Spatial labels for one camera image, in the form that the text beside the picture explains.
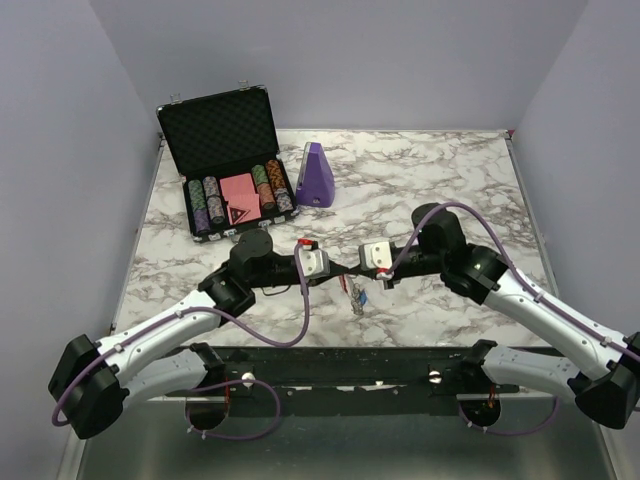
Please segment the metal key organizer red handle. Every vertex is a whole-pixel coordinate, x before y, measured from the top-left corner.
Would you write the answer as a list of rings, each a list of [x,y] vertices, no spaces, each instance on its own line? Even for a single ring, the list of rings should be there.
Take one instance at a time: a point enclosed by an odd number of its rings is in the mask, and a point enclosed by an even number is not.
[[[358,301],[358,296],[361,291],[365,290],[358,283],[355,283],[349,275],[339,277],[339,279],[343,292],[349,298],[353,314],[356,316],[362,316],[364,314],[364,306],[366,304],[361,305]]]

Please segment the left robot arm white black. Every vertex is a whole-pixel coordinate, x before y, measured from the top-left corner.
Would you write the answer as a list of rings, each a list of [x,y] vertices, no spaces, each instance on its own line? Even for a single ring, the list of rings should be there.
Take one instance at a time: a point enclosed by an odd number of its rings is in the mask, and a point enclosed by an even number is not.
[[[117,335],[93,341],[82,334],[70,340],[48,384],[56,402],[52,424],[71,426],[88,439],[110,427],[134,399],[191,389],[214,393],[221,385],[220,368],[194,350],[171,357],[174,348],[226,323],[267,345],[295,346],[309,328],[310,287],[348,271],[313,240],[300,239],[292,254],[280,255],[266,231],[242,234],[228,260],[174,306]],[[299,286],[303,298],[296,337],[276,341],[240,321],[255,303],[255,289],[292,285]]]

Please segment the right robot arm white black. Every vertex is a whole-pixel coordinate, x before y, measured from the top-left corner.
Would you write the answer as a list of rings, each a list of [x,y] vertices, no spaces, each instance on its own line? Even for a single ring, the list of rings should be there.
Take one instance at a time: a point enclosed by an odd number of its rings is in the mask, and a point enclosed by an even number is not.
[[[512,384],[575,403],[589,419],[623,429],[639,401],[639,336],[593,320],[547,292],[506,253],[466,240],[455,214],[479,214],[460,202],[429,203],[412,214],[414,230],[404,247],[391,242],[360,246],[364,275],[386,287],[408,277],[439,275],[453,293],[497,311],[558,351],[553,357],[479,341],[460,367],[460,379],[480,392]]]

